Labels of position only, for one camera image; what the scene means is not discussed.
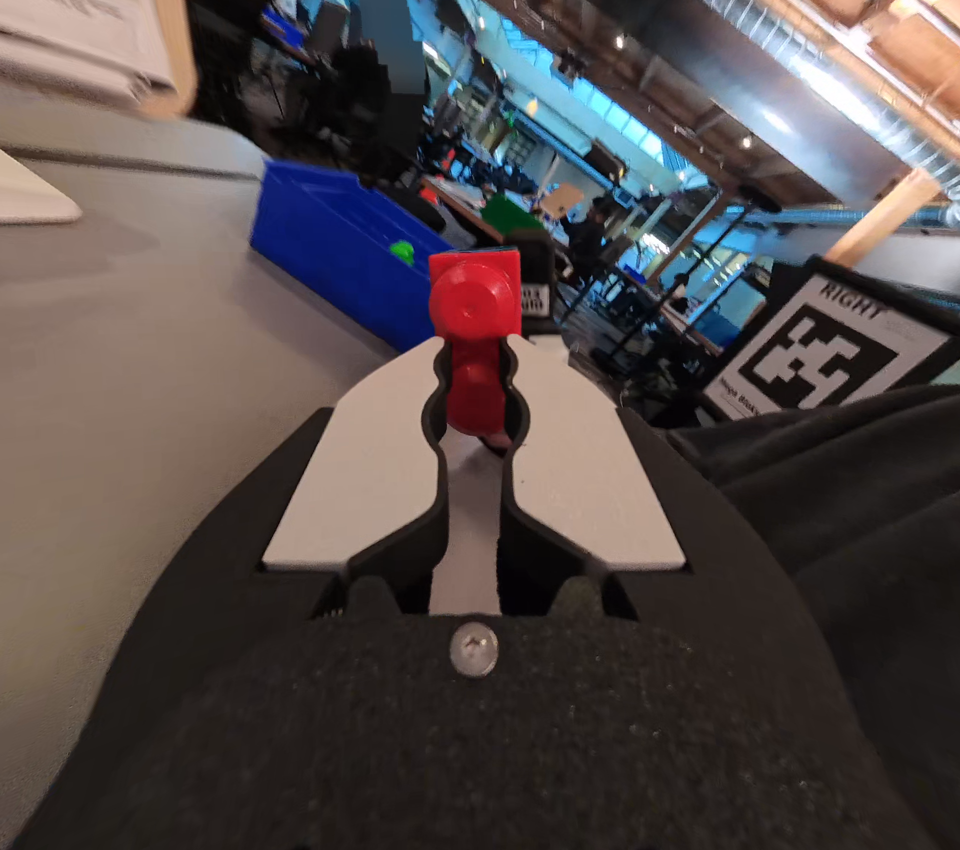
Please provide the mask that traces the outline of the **blue plastic bin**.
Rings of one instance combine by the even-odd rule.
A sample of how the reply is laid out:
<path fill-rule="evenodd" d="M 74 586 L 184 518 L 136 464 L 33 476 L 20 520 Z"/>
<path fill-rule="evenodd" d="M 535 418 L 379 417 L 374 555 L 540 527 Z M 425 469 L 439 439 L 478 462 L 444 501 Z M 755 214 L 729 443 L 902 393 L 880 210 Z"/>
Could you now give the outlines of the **blue plastic bin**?
<path fill-rule="evenodd" d="M 451 245 L 354 174 L 268 161 L 251 230 L 253 250 L 395 350 L 433 337 L 428 260 Z M 414 267 L 396 241 L 414 245 Z"/>

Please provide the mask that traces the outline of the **printed tag board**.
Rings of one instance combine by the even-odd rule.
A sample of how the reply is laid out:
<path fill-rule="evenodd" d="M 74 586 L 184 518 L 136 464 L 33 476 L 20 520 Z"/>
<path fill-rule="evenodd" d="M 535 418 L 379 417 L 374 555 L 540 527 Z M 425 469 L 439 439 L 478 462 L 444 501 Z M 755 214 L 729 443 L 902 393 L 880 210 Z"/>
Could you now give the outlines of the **printed tag board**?
<path fill-rule="evenodd" d="M 935 382 L 958 363 L 958 314 L 810 257 L 775 267 L 767 303 L 699 402 L 716 420 L 834 408 Z"/>

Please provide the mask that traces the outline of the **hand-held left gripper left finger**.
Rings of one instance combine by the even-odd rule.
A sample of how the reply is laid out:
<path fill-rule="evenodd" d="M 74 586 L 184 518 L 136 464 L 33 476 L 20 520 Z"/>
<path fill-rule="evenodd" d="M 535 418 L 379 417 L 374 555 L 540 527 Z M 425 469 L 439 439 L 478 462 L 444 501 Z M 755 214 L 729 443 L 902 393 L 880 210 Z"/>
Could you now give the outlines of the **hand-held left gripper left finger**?
<path fill-rule="evenodd" d="M 261 558 L 265 572 L 327 573 L 345 588 L 387 583 L 426 615 L 450 542 L 450 346 L 432 337 L 353 387 L 332 409 Z"/>

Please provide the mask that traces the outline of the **white folding book stand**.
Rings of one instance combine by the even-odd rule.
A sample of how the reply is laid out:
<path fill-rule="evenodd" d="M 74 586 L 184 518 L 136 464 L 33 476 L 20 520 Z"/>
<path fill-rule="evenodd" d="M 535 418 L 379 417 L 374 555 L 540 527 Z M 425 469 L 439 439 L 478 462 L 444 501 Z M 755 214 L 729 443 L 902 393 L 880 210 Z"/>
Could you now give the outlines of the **white folding book stand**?
<path fill-rule="evenodd" d="M 167 76 L 97 60 L 27 37 L 2 33 L 2 224 L 70 223 L 82 216 L 26 160 L 91 156 L 96 133 L 112 120 L 178 117 L 196 86 L 190 61 L 174 55 Z"/>

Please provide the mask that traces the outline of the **grey desk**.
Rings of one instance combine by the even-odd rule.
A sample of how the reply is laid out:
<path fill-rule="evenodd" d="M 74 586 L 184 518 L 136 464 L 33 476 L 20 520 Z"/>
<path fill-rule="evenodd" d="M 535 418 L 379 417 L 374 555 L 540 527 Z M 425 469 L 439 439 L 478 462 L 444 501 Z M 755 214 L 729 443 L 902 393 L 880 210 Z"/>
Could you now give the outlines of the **grey desk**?
<path fill-rule="evenodd" d="M 2 148 L 78 221 L 2 226 L 2 848 L 198 523 L 394 355 L 249 247 L 265 153 L 2 87 Z"/>

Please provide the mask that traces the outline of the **green plastic bin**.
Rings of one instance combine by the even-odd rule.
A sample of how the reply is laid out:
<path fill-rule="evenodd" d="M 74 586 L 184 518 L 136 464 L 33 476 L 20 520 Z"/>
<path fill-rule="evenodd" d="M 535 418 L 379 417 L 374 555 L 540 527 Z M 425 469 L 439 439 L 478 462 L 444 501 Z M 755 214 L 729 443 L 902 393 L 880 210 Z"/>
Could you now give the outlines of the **green plastic bin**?
<path fill-rule="evenodd" d="M 481 219 L 503 238 L 516 232 L 544 232 L 542 222 L 510 196 L 496 193 L 486 199 L 480 210 Z"/>

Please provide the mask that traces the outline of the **red two-stud toy block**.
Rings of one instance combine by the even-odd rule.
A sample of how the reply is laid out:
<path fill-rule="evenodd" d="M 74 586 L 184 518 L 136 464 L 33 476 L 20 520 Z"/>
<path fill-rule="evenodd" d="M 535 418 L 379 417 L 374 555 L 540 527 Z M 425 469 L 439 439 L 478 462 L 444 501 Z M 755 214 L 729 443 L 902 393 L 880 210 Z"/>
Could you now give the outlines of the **red two-stud toy block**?
<path fill-rule="evenodd" d="M 467 436 L 489 437 L 505 428 L 501 342 L 522 330 L 521 260 L 429 257 L 429 315 L 448 350 L 447 423 Z"/>

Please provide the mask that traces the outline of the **large silver air duct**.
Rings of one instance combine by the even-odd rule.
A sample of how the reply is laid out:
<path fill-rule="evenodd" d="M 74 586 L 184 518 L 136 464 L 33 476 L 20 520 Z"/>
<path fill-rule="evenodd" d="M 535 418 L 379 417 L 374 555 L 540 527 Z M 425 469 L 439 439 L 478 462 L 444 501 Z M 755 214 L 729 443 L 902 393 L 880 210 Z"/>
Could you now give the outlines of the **large silver air duct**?
<path fill-rule="evenodd" d="M 958 130 L 931 97 L 890 70 L 866 41 L 812 0 L 700 0 L 911 169 L 958 199 Z"/>

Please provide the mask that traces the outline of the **long wooden table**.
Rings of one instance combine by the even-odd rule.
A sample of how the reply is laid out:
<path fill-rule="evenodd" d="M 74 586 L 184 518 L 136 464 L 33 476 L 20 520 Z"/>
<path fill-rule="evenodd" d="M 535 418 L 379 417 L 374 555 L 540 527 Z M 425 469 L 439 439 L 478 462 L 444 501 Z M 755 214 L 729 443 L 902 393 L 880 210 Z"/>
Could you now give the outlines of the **long wooden table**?
<path fill-rule="evenodd" d="M 482 234 L 487 241 L 494 244 L 504 245 L 506 243 L 504 235 L 483 219 L 482 201 L 473 189 L 431 175 L 422 176 L 418 188 L 423 193 L 429 192 L 435 196 L 440 204 L 446 206 L 461 220 L 464 229 L 476 231 Z"/>

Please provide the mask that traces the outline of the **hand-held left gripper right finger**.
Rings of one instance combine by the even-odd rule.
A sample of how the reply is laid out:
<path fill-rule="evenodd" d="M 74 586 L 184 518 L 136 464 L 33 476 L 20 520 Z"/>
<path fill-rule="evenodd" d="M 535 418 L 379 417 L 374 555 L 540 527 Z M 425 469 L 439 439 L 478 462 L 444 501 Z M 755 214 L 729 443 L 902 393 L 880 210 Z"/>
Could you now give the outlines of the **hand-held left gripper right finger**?
<path fill-rule="evenodd" d="M 510 446 L 502 467 L 497 594 L 505 616 L 546 614 L 587 577 L 624 604 L 621 577 L 689 562 L 618 409 L 525 338 L 501 344 Z"/>

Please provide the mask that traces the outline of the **black monitor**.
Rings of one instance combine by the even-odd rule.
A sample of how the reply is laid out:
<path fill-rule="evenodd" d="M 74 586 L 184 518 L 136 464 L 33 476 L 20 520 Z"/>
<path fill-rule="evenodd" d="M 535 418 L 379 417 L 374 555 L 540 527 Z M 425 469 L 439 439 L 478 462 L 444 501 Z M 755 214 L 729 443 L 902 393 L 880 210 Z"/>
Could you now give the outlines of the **black monitor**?
<path fill-rule="evenodd" d="M 628 165 L 599 139 L 594 138 L 590 143 L 582 160 L 609 185 L 618 186 L 629 170 Z"/>

